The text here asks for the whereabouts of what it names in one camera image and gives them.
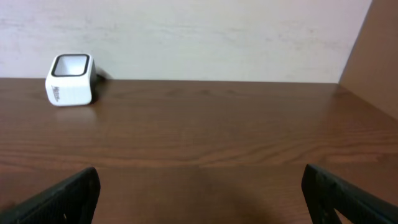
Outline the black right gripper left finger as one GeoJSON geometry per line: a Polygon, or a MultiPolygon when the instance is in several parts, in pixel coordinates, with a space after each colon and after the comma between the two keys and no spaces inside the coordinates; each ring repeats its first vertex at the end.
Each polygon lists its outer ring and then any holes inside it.
{"type": "Polygon", "coordinates": [[[1,213],[1,224],[91,224],[101,190],[94,167],[86,168],[1,213]]]}

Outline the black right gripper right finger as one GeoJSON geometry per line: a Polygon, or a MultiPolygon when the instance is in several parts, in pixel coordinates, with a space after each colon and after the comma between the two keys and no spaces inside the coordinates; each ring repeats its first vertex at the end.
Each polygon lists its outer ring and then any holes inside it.
{"type": "Polygon", "coordinates": [[[313,164],[305,166],[301,188],[313,223],[397,223],[397,207],[313,164]]]}

